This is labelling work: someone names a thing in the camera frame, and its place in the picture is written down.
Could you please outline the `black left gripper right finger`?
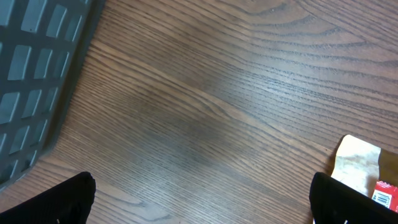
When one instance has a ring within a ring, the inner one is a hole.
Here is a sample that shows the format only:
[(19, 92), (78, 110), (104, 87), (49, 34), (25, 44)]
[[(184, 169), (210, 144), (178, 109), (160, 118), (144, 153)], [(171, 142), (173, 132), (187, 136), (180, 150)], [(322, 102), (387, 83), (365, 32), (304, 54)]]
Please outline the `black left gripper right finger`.
[(396, 212), (322, 172), (313, 176), (309, 200), (315, 223), (397, 223)]

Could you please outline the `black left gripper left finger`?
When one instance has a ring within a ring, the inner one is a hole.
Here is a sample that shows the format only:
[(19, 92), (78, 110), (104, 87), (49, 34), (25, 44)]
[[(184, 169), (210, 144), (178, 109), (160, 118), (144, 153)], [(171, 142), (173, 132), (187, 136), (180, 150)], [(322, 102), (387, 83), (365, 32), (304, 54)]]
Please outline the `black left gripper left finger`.
[(85, 224), (94, 203), (95, 179), (81, 172), (1, 213), (1, 224)]

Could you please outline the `beige snack pouch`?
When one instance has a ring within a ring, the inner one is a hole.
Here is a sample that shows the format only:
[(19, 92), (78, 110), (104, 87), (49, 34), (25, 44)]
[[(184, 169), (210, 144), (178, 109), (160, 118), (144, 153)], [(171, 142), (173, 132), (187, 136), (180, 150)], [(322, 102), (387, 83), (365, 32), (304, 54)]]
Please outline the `beige snack pouch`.
[(345, 135), (336, 150), (331, 176), (371, 197), (378, 181), (397, 186), (397, 154)]

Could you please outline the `red snack bar packet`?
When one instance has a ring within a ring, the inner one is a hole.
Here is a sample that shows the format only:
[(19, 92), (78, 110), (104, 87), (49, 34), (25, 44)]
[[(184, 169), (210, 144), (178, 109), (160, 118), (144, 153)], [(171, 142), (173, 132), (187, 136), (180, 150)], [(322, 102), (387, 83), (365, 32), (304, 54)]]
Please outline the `red snack bar packet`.
[(373, 196), (375, 202), (397, 213), (397, 187), (383, 181), (377, 181)]

